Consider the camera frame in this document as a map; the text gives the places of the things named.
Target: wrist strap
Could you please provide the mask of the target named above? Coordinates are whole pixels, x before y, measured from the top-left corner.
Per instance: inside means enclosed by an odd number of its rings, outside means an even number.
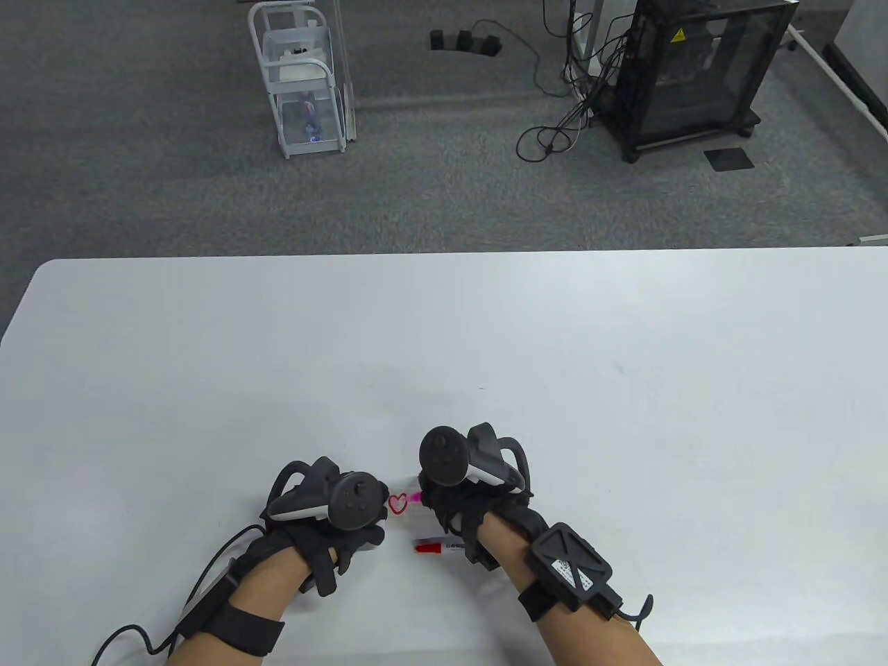
[[[542,583],[534,581],[518,595],[518,601],[530,616],[530,622],[539,622],[558,604],[558,597],[548,592]]]
[[[235,650],[254,657],[264,657],[274,649],[283,624],[242,611],[226,601],[203,626],[202,631]]]

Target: white pole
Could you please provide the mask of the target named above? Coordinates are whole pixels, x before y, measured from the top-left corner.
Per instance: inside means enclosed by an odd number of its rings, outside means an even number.
[[[882,138],[885,141],[888,141],[888,129],[885,129],[885,126],[882,125],[878,121],[878,119],[870,113],[869,107],[867,107],[867,105],[864,104],[863,101],[854,94],[851,88],[844,84],[844,81],[842,81],[839,75],[836,74],[836,72],[833,71],[833,68],[827,64],[827,61],[821,58],[821,55],[814,50],[814,47],[811,46],[804,37],[802,37],[802,34],[798,30],[796,30],[792,26],[789,26],[789,28],[787,28],[787,31],[792,36],[792,38],[795,39],[803,49],[805,49],[807,54],[814,58],[814,62],[816,62],[820,66],[820,68],[824,72],[826,72],[826,75],[830,79],[832,79],[833,83],[838,86],[838,89],[842,91],[846,98],[851,101],[851,103],[854,105],[854,108],[860,111],[863,116],[867,120],[869,120],[869,123],[876,128],[876,131],[882,135]]]

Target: glass panel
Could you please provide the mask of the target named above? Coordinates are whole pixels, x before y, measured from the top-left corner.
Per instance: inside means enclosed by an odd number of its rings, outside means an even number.
[[[335,100],[314,92],[292,92],[281,97],[285,143],[314,143],[338,139],[336,117],[333,114]]]
[[[641,133],[644,137],[731,121],[778,12],[689,22],[671,36]]]

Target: gray carpet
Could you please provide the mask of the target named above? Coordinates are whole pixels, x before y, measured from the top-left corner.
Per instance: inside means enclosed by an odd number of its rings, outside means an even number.
[[[781,52],[749,141],[635,166],[601,129],[525,164],[514,142],[569,106],[495,59],[427,51],[481,17],[543,52],[537,0],[343,0],[360,140],[282,159],[233,0],[0,0],[0,331],[63,257],[845,244],[888,232],[888,149],[802,52]],[[703,150],[742,145],[754,170]]]

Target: white rolling cart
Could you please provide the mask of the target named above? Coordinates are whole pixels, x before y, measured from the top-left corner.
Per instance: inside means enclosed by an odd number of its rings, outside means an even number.
[[[345,142],[354,139],[352,86],[337,0],[332,5],[333,26],[307,0],[273,0],[250,9],[250,35],[278,144],[288,159],[341,153]]]

